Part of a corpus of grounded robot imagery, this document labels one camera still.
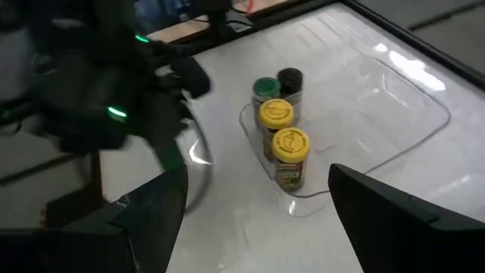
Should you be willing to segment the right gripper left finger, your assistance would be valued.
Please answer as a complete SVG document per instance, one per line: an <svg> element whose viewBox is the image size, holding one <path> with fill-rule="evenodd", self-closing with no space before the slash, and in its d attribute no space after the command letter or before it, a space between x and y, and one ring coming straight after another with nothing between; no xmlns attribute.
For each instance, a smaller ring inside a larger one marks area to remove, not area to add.
<svg viewBox="0 0 485 273"><path fill-rule="evenodd" d="M182 165L67 227L0 229L0 273L165 273L187 195Z"/></svg>

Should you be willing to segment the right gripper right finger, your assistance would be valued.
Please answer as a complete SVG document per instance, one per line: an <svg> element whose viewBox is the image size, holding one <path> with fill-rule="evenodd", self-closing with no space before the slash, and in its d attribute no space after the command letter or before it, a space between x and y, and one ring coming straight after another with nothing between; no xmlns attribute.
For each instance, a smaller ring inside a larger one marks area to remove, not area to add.
<svg viewBox="0 0 485 273"><path fill-rule="evenodd" d="M485 273L485 223L345 165L328 186L364 273Z"/></svg>

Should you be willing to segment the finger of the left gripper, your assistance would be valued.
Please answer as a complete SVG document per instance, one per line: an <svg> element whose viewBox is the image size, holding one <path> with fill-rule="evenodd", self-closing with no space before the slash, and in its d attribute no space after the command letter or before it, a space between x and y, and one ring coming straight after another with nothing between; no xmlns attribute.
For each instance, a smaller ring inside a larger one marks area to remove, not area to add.
<svg viewBox="0 0 485 273"><path fill-rule="evenodd" d="M165 66L152 65L154 77L151 91L151 147L163 169L184 164L177 137L187 128L185 121L194 121L189 100L211 91L211 80L193 57L173 60Z"/></svg>

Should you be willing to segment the green lid oregano jar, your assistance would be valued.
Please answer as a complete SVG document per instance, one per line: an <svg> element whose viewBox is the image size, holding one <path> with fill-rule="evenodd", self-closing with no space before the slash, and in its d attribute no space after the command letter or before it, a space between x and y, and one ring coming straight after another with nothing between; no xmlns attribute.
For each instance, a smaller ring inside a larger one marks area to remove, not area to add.
<svg viewBox="0 0 485 273"><path fill-rule="evenodd" d="M273 77L262 77L252 85L252 106L255 114L258 114L260 106L269 99L280 97L280 82Z"/></svg>

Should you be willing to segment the yellow lid chili onion jar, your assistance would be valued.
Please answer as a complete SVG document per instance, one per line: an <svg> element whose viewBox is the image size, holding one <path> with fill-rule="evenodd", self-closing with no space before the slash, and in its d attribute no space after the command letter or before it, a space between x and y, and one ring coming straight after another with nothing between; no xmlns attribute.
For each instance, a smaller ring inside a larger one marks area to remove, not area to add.
<svg viewBox="0 0 485 273"><path fill-rule="evenodd" d="M272 140L274 134L293 125L293 106L284 99L269 99L258 110L258 122L263 136L263 153L270 162L274 159Z"/></svg>
<svg viewBox="0 0 485 273"><path fill-rule="evenodd" d="M297 127L288 127L274 134L271 150L274 155L274 179L286 192L294 193L305 183L310 139Z"/></svg>

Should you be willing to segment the black lid spice jar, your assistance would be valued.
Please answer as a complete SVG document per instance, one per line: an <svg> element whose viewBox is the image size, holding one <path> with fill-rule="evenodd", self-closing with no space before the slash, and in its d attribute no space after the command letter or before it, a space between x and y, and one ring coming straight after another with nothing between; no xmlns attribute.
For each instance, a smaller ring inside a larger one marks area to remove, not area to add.
<svg viewBox="0 0 485 273"><path fill-rule="evenodd" d="M294 67L287 67L277 73L280 83L280 98L285 99L292 105L297 105L302 100L303 73Z"/></svg>

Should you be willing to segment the clear plastic bin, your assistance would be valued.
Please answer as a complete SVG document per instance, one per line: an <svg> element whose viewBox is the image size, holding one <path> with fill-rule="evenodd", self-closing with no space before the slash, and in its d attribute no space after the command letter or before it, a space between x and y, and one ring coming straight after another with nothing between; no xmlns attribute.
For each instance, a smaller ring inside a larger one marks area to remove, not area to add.
<svg viewBox="0 0 485 273"><path fill-rule="evenodd" d="M310 139L305 180L277 204L305 217L330 201L327 176L339 163L368 174L417 148L451 119L435 95L446 81L423 61L395 49L323 53L294 62L304 74L296 126Z"/></svg>

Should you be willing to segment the black table frame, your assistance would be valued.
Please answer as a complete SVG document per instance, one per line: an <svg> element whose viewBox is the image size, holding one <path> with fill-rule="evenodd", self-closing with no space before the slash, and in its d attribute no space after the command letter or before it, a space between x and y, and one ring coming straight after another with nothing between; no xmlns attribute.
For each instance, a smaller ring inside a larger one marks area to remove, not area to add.
<svg viewBox="0 0 485 273"><path fill-rule="evenodd" d="M266 0L248 0L251 4L253 2L264 2ZM229 15L222 11L214 11L212 13L206 12L206 20L197 17L193 20L187 20L176 24L172 27L165 28L150 33L146 39L150 42L159 42L176 48L187 50L190 55L203 52L205 50L213 49L233 40L240 39L258 31L266 30L269 27L276 26L285 21L291 20L303 14L316 11L319 8L324 8L332 4L342 4L347 8L351 8L354 12L376 24L381 29L392 34L399 40L405 42L407 45L419 52L432 58L442 66L450 69L460 77L465 78L469 83L473 83L481 89L485 89L485 74L475 70L459 61L457 58L438 49L436 46L424 41L414 34L418 28L428 27L432 24L437 24L442 20L448 19L452 16L458 15L462 12L470 11L481 5L485 5L485 0L480 0L469 5L456 8L430 17L426 20L417 22L410 27L401 27L394 21L389 20L383 13L376 11L369 5L360 0L268 0L268 4L264 4L262 8L257 11L246 13L234 6L230 10L237 15L241 15L242 19L235 20L235 24L245 27L239 32L229 27Z"/></svg>

